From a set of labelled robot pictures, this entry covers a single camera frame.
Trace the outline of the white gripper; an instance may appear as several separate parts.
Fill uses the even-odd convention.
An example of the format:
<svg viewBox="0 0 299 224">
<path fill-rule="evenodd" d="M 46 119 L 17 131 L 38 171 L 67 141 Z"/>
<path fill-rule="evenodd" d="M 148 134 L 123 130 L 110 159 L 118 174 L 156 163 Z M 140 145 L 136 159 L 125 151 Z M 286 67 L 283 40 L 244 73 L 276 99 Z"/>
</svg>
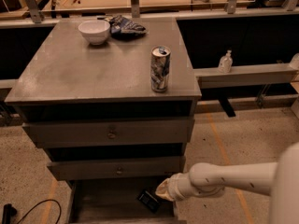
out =
<svg viewBox="0 0 299 224">
<path fill-rule="evenodd" d="M 173 202 L 183 201 L 199 195 L 198 189 L 192 184 L 189 175 L 178 173 L 165 179 L 155 190 L 155 195 Z"/>
</svg>

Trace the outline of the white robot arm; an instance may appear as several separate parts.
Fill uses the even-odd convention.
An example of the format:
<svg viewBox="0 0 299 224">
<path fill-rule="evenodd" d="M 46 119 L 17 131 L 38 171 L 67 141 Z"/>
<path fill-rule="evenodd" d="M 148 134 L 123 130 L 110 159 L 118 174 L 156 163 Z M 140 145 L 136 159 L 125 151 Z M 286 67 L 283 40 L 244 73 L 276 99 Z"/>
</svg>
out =
<svg viewBox="0 0 299 224">
<path fill-rule="evenodd" d="M 268 195 L 269 224 L 299 224 L 299 144 L 288 147 L 277 162 L 226 166 L 196 163 L 189 172 L 164 180 L 155 194 L 176 202 L 219 196 L 225 188 Z"/>
</svg>

